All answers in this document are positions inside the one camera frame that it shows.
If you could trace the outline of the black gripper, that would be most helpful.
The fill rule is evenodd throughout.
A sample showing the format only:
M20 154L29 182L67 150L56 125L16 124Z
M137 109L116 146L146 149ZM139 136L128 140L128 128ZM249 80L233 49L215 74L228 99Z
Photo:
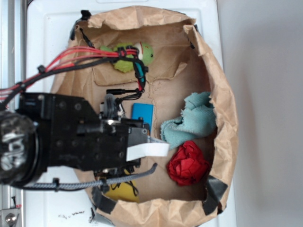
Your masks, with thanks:
M147 142L141 119L104 119L82 97L48 93L22 94L18 113L35 125L37 175L52 166L98 173L133 172L141 165L139 158L127 158L129 147Z

